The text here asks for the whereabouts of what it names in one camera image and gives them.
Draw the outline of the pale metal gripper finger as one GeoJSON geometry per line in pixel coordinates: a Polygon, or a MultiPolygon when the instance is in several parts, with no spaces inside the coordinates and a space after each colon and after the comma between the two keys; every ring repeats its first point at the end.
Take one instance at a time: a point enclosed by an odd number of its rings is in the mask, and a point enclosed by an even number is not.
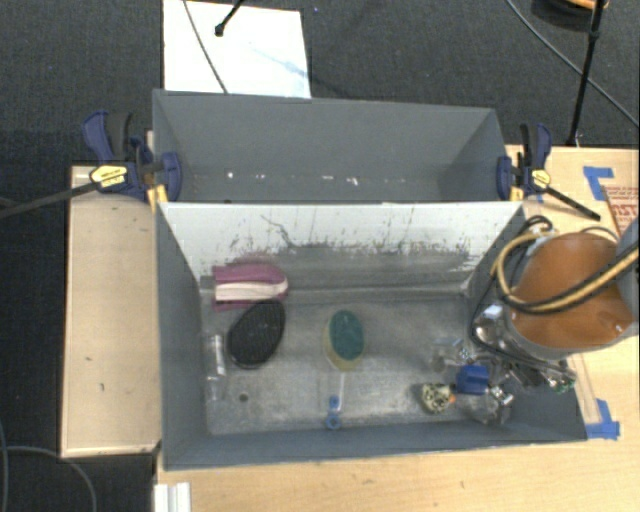
{"type": "Polygon", "coordinates": [[[432,345],[431,367],[436,372],[464,366],[471,360],[472,353],[463,338],[439,338],[432,345]]]}
{"type": "Polygon", "coordinates": [[[482,395],[464,394],[462,409],[471,419],[484,425],[501,425],[509,418],[513,402],[513,394],[493,386],[482,395]]]}

